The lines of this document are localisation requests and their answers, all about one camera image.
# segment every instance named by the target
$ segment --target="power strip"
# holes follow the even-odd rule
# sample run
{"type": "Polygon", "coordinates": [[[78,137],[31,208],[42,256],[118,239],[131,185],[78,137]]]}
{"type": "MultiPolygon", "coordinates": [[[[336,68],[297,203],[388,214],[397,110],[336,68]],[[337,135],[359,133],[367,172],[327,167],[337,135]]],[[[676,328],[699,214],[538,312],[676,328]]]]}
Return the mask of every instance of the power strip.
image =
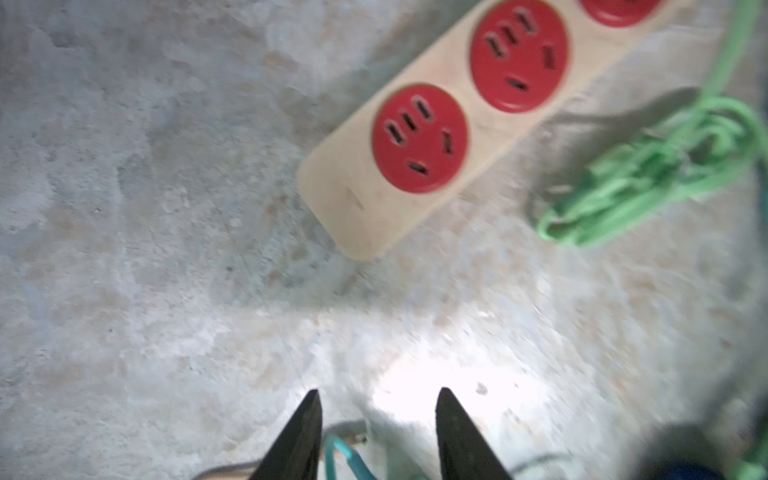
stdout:
{"type": "Polygon", "coordinates": [[[299,192],[372,260],[693,3],[484,0],[305,159],[299,192]]]}

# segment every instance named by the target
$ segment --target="electrical wire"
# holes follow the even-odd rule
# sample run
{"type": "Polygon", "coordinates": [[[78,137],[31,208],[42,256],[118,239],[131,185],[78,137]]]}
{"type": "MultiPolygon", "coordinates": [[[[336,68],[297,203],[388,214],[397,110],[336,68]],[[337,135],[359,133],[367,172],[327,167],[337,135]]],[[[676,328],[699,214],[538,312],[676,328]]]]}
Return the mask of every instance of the electrical wire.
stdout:
{"type": "Polygon", "coordinates": [[[541,238],[578,246],[600,243],[665,204],[725,187],[760,158],[768,167],[768,131],[760,116],[742,101],[720,95],[746,50],[762,4],[739,1],[725,47],[694,104],[592,163],[580,184],[539,218],[541,238]]]}
{"type": "Polygon", "coordinates": [[[373,476],[373,473],[368,470],[366,463],[362,460],[362,458],[360,458],[359,453],[357,453],[355,449],[347,445],[339,437],[330,435],[326,439],[325,450],[326,480],[336,480],[336,462],[333,459],[333,454],[337,450],[342,455],[344,455],[347,465],[349,465],[349,468],[352,470],[352,473],[355,474],[357,480],[376,480],[376,477],[373,476]]]}

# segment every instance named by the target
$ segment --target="socket hole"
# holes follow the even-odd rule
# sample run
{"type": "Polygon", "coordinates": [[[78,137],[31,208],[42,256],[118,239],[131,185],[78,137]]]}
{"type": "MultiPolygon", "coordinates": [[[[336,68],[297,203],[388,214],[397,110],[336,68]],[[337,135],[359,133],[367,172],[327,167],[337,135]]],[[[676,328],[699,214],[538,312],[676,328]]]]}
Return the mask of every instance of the socket hole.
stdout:
{"type": "Polygon", "coordinates": [[[533,23],[533,20],[531,20],[531,16],[528,14],[525,10],[517,10],[515,12],[515,15],[518,18],[518,22],[520,22],[520,25],[525,28],[525,32],[529,35],[536,35],[536,26],[533,23]]]}
{"type": "Polygon", "coordinates": [[[517,88],[519,91],[528,91],[528,85],[519,81],[515,80],[514,78],[507,78],[507,83],[509,83],[511,86],[517,88]]]}
{"type": "Polygon", "coordinates": [[[429,107],[423,99],[415,97],[413,103],[416,105],[416,108],[419,109],[419,113],[424,117],[424,120],[432,121],[432,112],[429,111],[429,107]]]}
{"type": "Polygon", "coordinates": [[[402,119],[406,122],[406,125],[408,125],[408,128],[410,128],[411,131],[417,131],[419,129],[419,127],[416,127],[416,123],[414,123],[410,115],[402,114],[402,119]]]}
{"type": "Polygon", "coordinates": [[[392,141],[396,144],[402,146],[406,142],[406,139],[400,133],[400,129],[397,128],[395,122],[390,121],[387,123],[386,129],[389,131],[389,135],[392,137],[392,141]]]}
{"type": "Polygon", "coordinates": [[[502,50],[502,46],[498,43],[498,38],[496,35],[486,35],[485,43],[487,43],[488,47],[491,48],[491,51],[494,55],[496,55],[496,58],[504,58],[504,51],[502,50]]]}
{"type": "Polygon", "coordinates": [[[442,149],[448,155],[453,155],[453,135],[447,130],[442,131],[442,149]]]}
{"type": "Polygon", "coordinates": [[[509,25],[504,25],[502,27],[502,33],[513,46],[518,44],[518,38],[515,37],[515,33],[512,31],[509,25]]]}
{"type": "Polygon", "coordinates": [[[429,170],[427,170],[427,168],[426,168],[426,167],[424,167],[424,166],[422,166],[422,165],[419,165],[419,164],[417,164],[416,162],[411,162],[410,164],[408,164],[408,167],[409,167],[411,170],[415,171],[416,173],[419,173],[419,174],[421,174],[421,175],[424,175],[425,177],[426,177],[426,176],[427,176],[427,174],[429,173],[429,170]]]}
{"type": "Polygon", "coordinates": [[[554,48],[551,45],[545,45],[542,51],[544,53],[544,68],[554,70],[554,48]]]}

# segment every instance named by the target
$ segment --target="green rope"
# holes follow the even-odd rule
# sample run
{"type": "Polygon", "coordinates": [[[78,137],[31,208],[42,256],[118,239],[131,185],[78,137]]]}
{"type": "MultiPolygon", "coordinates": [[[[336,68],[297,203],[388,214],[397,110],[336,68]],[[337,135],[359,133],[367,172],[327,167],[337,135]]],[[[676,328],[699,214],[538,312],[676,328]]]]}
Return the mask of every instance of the green rope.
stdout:
{"type": "Polygon", "coordinates": [[[742,101],[720,96],[746,50],[762,3],[740,1],[726,46],[697,101],[599,157],[574,191],[538,220],[541,238],[599,243],[665,204],[725,187],[761,157],[768,167],[768,131],[759,115],[742,101]]]}

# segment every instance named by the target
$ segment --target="teal wire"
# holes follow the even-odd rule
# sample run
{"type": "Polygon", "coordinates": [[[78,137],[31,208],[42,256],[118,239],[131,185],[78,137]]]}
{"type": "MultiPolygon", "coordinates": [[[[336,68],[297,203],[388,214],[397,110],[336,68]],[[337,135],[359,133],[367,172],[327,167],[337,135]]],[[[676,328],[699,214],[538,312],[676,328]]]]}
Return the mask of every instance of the teal wire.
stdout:
{"type": "Polygon", "coordinates": [[[326,479],[336,480],[336,462],[333,459],[333,453],[338,450],[344,455],[347,461],[355,456],[355,451],[347,445],[342,439],[331,435],[326,439],[326,479]]]}

